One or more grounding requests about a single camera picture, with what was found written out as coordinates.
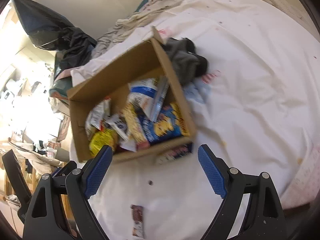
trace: food wrapper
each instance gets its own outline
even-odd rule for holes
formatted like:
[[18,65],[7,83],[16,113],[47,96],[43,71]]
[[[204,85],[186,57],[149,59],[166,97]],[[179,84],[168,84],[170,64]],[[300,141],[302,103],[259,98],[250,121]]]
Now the food wrapper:
[[179,159],[191,153],[192,143],[184,144],[159,154],[156,158],[156,165],[161,165]]
[[104,129],[103,131],[98,131],[92,137],[89,144],[89,149],[93,156],[96,156],[98,152],[104,145],[109,145],[112,151],[115,151],[118,143],[118,134],[113,129]]
[[161,110],[168,87],[169,82],[165,76],[129,83],[130,93],[127,102],[132,103],[136,109],[141,108],[148,119],[154,122]]
[[143,228],[143,207],[131,205],[132,218],[133,218],[133,229],[132,239],[133,240],[144,240],[144,228]]
[[128,140],[120,140],[120,147],[124,150],[136,152],[137,151],[137,145],[136,141],[133,138],[131,134],[128,134]]
[[89,124],[91,126],[102,130],[103,120],[110,117],[110,101],[111,99],[109,97],[106,97],[90,111],[87,119],[90,117]]
[[149,148],[150,144],[143,133],[140,121],[131,103],[128,103],[125,106],[125,108],[123,109],[123,115],[127,123],[129,132],[137,143],[138,150]]
[[145,115],[139,115],[138,118],[150,144],[190,136],[177,103],[162,107],[156,122],[151,122]]
[[129,140],[126,134],[127,124],[120,118],[119,114],[114,114],[113,116],[111,116],[108,120],[106,120],[106,123],[108,123],[117,132],[117,134],[121,136],[123,140]]

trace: plastic bag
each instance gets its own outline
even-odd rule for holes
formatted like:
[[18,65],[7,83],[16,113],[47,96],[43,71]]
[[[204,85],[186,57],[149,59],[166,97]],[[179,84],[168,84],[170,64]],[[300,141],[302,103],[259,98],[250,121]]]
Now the plastic bag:
[[54,78],[63,70],[86,64],[97,42],[67,18],[33,0],[13,0],[21,25],[32,43],[56,50]]

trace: snack bar wrapper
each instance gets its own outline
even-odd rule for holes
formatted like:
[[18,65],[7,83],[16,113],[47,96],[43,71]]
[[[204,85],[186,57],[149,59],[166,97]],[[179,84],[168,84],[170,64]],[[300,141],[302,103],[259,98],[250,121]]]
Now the snack bar wrapper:
[[131,103],[128,103],[122,112],[125,121],[127,122],[129,132],[137,143],[138,150],[149,148],[150,143],[148,142],[142,130],[141,123],[137,117],[137,114],[134,111],[133,105]]
[[190,136],[177,103],[162,107],[156,122],[145,115],[138,116],[144,134],[152,145],[179,136]]
[[104,145],[109,145],[114,152],[118,143],[118,134],[113,129],[104,129],[95,133],[89,144],[93,156],[96,156]]
[[135,109],[141,108],[149,120],[157,119],[162,107],[169,82],[165,76],[147,78],[129,84],[128,103]]
[[127,136],[127,124],[124,120],[121,119],[119,114],[114,114],[111,116],[108,120],[106,120],[106,123],[108,123],[116,132],[121,136],[121,138],[125,141],[128,141],[129,138]]
[[156,157],[156,165],[165,164],[183,156],[191,154],[192,143],[184,144],[176,148],[170,149]]
[[143,228],[143,207],[131,205],[132,218],[133,218],[133,229],[132,239],[133,240],[144,240],[144,228]]

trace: white bed sheet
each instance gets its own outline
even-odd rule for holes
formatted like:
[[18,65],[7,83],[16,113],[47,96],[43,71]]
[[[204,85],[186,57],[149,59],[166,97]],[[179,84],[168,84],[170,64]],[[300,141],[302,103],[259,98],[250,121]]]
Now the white bed sheet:
[[[267,171],[281,195],[319,134],[320,44],[261,0],[185,0],[152,25],[176,39],[188,37],[209,62],[209,74],[185,87],[198,128],[194,153],[162,166],[154,156],[112,163],[89,202],[111,240],[132,239],[131,204],[145,208],[146,239],[200,239],[221,198],[197,161],[197,148],[208,144],[242,173]],[[74,84],[149,35],[150,26],[138,28],[75,71]],[[73,144],[70,156],[76,160]]]

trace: gray cloth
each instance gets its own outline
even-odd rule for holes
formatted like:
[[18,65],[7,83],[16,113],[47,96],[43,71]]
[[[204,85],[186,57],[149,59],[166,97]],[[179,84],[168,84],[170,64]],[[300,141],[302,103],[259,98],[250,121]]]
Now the gray cloth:
[[196,77],[196,73],[205,74],[207,62],[206,60],[205,63],[200,61],[200,57],[195,54],[195,46],[191,40],[169,38],[167,43],[163,45],[163,49],[171,60],[172,67],[182,86],[191,82]]

